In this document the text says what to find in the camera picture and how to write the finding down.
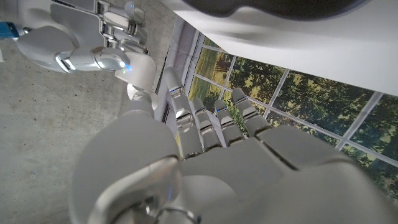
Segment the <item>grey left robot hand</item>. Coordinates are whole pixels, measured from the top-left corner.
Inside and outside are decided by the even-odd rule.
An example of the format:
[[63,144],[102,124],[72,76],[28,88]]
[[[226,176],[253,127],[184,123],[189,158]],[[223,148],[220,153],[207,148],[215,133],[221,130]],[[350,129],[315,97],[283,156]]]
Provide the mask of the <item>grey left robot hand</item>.
[[132,65],[116,76],[134,88],[127,113],[99,132],[76,164],[72,223],[396,223],[392,203],[359,165],[291,126],[272,127],[244,93],[213,124],[165,71],[177,134],[154,118],[145,84],[154,71]]

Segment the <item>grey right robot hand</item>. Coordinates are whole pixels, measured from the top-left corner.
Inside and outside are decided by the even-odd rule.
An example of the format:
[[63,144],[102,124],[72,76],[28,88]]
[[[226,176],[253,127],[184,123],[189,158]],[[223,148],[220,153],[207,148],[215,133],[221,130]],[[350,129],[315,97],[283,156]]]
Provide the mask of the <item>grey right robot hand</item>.
[[1,38],[56,72],[128,68],[128,52],[149,53],[145,23],[139,1],[1,0]]

